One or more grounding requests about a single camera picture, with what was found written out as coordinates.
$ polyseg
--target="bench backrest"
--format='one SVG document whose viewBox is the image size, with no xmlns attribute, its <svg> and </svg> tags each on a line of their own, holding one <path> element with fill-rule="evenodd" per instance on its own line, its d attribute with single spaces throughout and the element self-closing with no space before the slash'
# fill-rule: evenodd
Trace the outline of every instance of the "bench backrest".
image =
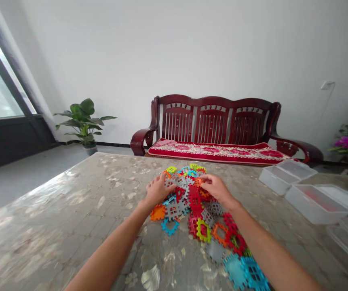
<svg viewBox="0 0 348 291">
<path fill-rule="evenodd" d="M 157 139 L 198 143 L 252 145 L 268 142 L 281 105 L 257 98 L 229 100 L 209 96 L 193 99 L 184 95 L 157 96 Z"/>
</svg>

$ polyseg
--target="pink flower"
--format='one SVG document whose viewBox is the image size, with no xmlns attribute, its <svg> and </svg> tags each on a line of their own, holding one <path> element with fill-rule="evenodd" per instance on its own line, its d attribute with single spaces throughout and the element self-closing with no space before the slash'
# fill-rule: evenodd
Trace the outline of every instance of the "pink flower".
<svg viewBox="0 0 348 291">
<path fill-rule="evenodd" d="M 190 149 L 190 147 L 188 147 L 187 145 L 186 146 L 185 145 L 176 145 L 175 147 L 179 150 L 189 150 Z"/>
<path fill-rule="evenodd" d="M 275 158 L 282 158 L 283 157 L 283 155 L 280 152 L 273 151 L 273 150 L 262 151 L 261 154 L 265 155 L 265 156 L 273 156 Z"/>
<path fill-rule="evenodd" d="M 251 154 L 250 152 L 240 151 L 240 150 L 237 150 L 237 149 L 232 149 L 231 152 L 234 153 L 234 154 L 242 155 L 242 156 L 248 156 L 248 155 Z"/>
<path fill-rule="evenodd" d="M 216 152 L 219 152 L 219 150 L 218 149 L 216 149 L 216 148 L 203 148 L 203 150 L 204 151 L 206 151 L 206 152 L 212 152 L 212 153 L 216 153 Z"/>
</svg>

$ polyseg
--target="red cushion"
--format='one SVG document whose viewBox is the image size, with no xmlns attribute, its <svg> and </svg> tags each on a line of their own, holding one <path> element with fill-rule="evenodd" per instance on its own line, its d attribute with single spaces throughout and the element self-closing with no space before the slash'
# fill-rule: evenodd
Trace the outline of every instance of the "red cushion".
<svg viewBox="0 0 348 291">
<path fill-rule="evenodd" d="M 189 160 L 206 160 L 211 162 L 226 162 L 233 164 L 249 164 L 256 166 L 270 166 L 280 163 L 291 157 L 274 150 L 266 143 L 255 145 L 226 145 L 214 143 L 189 143 L 173 141 L 148 149 L 151 156 L 168 158 L 186 158 Z"/>
</svg>

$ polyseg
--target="dark red wooden bench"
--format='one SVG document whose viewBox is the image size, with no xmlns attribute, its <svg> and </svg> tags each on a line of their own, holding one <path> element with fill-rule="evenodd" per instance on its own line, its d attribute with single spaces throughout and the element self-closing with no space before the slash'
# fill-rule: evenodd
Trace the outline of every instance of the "dark red wooden bench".
<svg viewBox="0 0 348 291">
<path fill-rule="evenodd" d="M 135 156 L 145 155 L 144 141 L 151 147 L 154 132 L 175 141 L 253 145 L 276 140 L 277 150 L 293 156 L 301 149 L 304 163 L 314 165 L 323 160 L 322 152 L 304 141 L 285 139 L 276 131 L 281 111 L 279 102 L 257 98 L 228 100 L 210 96 L 193 99 L 184 95 L 155 97 L 151 102 L 150 127 L 137 131 L 131 140 Z M 160 136 L 159 118 L 162 115 Z"/>
</svg>

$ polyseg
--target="dark wall panel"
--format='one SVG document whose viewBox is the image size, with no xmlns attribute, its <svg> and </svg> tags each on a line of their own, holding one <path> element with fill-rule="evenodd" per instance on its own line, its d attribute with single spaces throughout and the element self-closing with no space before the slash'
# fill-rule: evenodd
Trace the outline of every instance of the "dark wall panel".
<svg viewBox="0 0 348 291">
<path fill-rule="evenodd" d="M 44 119 L 42 117 L 35 119 L 42 130 L 41 138 L 26 117 L 0 120 L 0 166 L 56 145 Z"/>
</svg>

